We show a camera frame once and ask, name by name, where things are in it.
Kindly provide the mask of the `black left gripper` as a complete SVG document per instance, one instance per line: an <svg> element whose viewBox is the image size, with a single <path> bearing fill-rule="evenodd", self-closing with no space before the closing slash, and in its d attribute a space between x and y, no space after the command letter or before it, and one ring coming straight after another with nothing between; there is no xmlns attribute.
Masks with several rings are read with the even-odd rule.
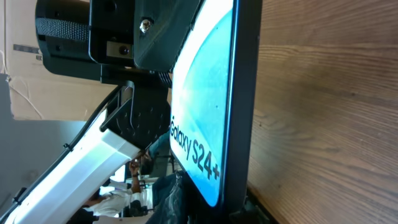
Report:
<svg viewBox="0 0 398 224"><path fill-rule="evenodd" d="M44 67L68 77L170 86L168 72L201 0L38 0L35 29Z"/></svg>

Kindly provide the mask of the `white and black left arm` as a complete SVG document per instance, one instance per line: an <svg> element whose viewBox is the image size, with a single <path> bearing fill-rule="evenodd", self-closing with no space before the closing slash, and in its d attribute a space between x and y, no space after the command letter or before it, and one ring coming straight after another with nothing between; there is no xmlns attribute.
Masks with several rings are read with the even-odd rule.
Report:
<svg viewBox="0 0 398 224"><path fill-rule="evenodd" d="M44 67L113 84L60 157L21 189L2 223L92 223L83 204L169 127L174 68L201 1L37 1Z"/></svg>

